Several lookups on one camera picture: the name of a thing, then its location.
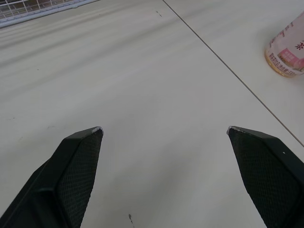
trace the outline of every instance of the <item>black plastic part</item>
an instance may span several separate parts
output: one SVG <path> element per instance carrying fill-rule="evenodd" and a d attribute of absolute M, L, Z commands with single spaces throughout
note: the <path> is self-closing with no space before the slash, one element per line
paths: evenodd
<path fill-rule="evenodd" d="M 240 127 L 228 136 L 254 205 L 268 228 L 304 227 L 304 164 L 278 138 Z"/>
<path fill-rule="evenodd" d="M 0 218 L 0 228 L 80 228 L 93 189 L 103 130 L 65 138 Z"/>

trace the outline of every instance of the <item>bottle label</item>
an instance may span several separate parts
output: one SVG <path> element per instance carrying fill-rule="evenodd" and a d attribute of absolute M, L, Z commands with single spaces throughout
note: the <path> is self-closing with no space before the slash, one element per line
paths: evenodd
<path fill-rule="evenodd" d="M 304 73 L 304 12 L 270 41 L 266 55 L 288 76 Z"/>

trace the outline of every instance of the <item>scuff mark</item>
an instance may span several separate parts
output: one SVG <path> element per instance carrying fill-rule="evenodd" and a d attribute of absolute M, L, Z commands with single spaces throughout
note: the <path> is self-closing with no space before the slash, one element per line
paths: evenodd
<path fill-rule="evenodd" d="M 131 223 L 132 223 L 132 225 L 133 225 L 133 228 L 135 228 L 135 226 L 134 226 L 134 224 L 133 224 L 133 221 L 132 221 L 132 216 L 131 216 L 131 214 L 129 214 L 129 219 L 130 219 L 130 221 L 131 221 Z"/>
<path fill-rule="evenodd" d="M 158 13 L 158 15 L 160 15 L 162 17 L 162 15 L 158 11 L 156 11 L 156 12 Z"/>

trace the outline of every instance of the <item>pink label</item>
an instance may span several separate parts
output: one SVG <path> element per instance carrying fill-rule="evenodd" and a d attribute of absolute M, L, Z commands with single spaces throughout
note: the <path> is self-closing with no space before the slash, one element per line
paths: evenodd
<path fill-rule="evenodd" d="M 289 65 L 293 66 L 296 61 L 299 60 L 297 56 L 295 56 L 293 53 L 291 53 L 287 48 L 285 48 L 283 51 L 279 53 L 280 58 L 282 57 L 283 61 L 286 63 L 289 63 Z"/>

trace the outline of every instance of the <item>metal rack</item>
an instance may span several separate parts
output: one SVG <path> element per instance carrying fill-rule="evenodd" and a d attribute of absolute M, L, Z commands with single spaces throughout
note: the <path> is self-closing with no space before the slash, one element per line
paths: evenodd
<path fill-rule="evenodd" d="M 0 27 L 75 8 L 95 0 L 0 0 Z"/>

